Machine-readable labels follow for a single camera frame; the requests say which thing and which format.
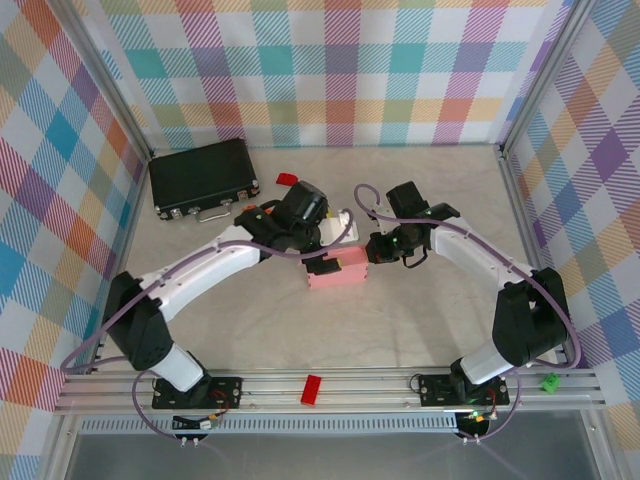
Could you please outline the black carrying case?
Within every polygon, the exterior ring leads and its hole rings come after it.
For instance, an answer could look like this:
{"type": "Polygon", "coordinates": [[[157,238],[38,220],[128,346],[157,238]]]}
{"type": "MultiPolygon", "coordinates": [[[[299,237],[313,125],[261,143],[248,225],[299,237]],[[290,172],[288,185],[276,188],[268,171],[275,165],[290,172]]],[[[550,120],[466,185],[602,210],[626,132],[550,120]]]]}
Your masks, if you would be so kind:
{"type": "Polygon", "coordinates": [[[254,198],[260,184],[246,142],[222,141],[153,159],[149,177],[154,211],[164,221],[254,198]]]}

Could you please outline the aluminium frame post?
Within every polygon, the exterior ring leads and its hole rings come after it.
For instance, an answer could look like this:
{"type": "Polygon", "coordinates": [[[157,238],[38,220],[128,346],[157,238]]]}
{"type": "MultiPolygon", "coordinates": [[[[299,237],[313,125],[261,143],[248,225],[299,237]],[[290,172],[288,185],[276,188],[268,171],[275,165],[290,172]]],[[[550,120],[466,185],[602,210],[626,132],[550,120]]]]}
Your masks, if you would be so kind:
{"type": "Polygon", "coordinates": [[[152,159],[153,151],[72,1],[46,0],[46,3],[69,36],[134,149],[148,163],[152,159]]]}
{"type": "Polygon", "coordinates": [[[503,132],[496,140],[502,157],[508,157],[525,133],[547,88],[558,75],[578,34],[598,2],[599,0],[561,1],[558,13],[563,13],[564,16],[561,21],[556,16],[549,26],[522,84],[523,93],[516,97],[505,120],[503,132]]]}

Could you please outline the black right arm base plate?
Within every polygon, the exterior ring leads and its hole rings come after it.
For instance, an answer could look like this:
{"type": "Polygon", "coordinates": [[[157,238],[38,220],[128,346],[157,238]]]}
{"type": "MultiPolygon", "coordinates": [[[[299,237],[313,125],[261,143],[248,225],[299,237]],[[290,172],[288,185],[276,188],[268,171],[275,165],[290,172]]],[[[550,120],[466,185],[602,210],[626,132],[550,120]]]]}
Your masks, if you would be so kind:
{"type": "Polygon", "coordinates": [[[418,394],[422,407],[506,406],[510,404],[506,382],[495,376],[476,385],[452,375],[419,375],[418,394]]]}

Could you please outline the grey metal sheet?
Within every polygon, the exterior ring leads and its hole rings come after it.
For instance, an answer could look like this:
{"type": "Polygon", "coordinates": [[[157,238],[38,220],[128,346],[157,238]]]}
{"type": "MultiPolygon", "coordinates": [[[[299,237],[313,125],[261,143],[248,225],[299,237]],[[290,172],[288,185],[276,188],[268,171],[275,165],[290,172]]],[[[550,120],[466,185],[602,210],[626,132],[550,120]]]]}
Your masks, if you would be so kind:
{"type": "Polygon", "coordinates": [[[613,480],[576,411],[523,412],[480,443],[451,433],[223,433],[195,446],[131,416],[78,418],[38,480],[613,480]]]}

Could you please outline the wide aluminium base rail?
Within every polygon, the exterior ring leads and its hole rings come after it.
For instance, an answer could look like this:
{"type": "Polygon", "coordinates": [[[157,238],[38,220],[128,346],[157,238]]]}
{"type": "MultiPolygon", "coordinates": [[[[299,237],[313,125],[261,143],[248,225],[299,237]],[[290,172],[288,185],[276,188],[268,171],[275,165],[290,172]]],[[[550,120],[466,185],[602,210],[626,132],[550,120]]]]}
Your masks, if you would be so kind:
{"type": "MultiPolygon", "coordinates": [[[[519,408],[529,411],[600,409],[605,406],[603,391],[589,369],[559,375],[554,393],[541,383],[549,370],[532,367],[518,376],[506,378],[509,397],[520,392],[519,408]]],[[[304,370],[216,371],[216,376],[243,379],[240,405],[234,414],[258,413],[387,413],[421,409],[416,383],[410,383],[411,368],[337,368],[312,370],[321,378],[313,407],[300,398],[309,372],[304,370]]],[[[133,371],[99,371],[74,375],[62,388],[54,412],[63,414],[120,414],[135,411],[131,389],[133,371]]]]}

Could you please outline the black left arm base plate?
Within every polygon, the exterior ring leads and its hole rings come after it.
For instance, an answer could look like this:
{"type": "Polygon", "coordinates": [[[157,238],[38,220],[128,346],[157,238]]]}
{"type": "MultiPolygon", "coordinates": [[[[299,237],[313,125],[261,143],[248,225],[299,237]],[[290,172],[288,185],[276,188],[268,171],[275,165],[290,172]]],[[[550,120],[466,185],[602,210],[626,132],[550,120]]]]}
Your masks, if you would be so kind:
{"type": "Polygon", "coordinates": [[[238,409],[242,395],[241,377],[205,375],[191,389],[181,392],[165,379],[153,383],[155,410],[238,409]]]}

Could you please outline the pink paper box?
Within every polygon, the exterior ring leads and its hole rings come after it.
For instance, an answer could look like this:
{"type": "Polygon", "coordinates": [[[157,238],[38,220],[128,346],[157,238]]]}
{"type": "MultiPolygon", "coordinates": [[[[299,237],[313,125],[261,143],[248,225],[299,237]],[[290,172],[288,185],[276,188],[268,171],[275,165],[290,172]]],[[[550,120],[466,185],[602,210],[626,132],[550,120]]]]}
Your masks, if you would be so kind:
{"type": "Polygon", "coordinates": [[[312,263],[303,263],[310,289],[346,286],[361,283],[367,279],[369,262],[363,246],[335,249],[327,253],[325,258],[339,259],[342,270],[333,274],[313,274],[312,263]]]}

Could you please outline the black connector board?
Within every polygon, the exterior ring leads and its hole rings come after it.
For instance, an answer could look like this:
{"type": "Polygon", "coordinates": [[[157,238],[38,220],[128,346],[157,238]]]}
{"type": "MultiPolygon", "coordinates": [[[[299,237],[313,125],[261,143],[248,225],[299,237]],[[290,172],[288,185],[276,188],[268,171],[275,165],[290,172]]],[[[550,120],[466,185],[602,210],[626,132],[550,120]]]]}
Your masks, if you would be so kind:
{"type": "Polygon", "coordinates": [[[463,441],[475,440],[489,432],[491,415],[486,412],[457,412],[455,414],[456,435],[463,441]]]}
{"type": "Polygon", "coordinates": [[[198,447],[207,436],[219,426],[222,414],[211,414],[201,418],[188,418],[174,415],[171,429],[174,437],[185,447],[191,443],[198,447]]]}

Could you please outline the long red toy brick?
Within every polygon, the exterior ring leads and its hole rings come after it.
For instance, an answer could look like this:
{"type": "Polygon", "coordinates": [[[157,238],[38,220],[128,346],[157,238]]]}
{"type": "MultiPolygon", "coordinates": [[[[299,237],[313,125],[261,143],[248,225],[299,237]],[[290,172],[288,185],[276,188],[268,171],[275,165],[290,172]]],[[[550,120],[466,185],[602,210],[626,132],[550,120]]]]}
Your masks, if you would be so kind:
{"type": "Polygon", "coordinates": [[[316,404],[322,378],[316,375],[308,375],[301,394],[300,403],[305,406],[314,406],[316,404]]]}

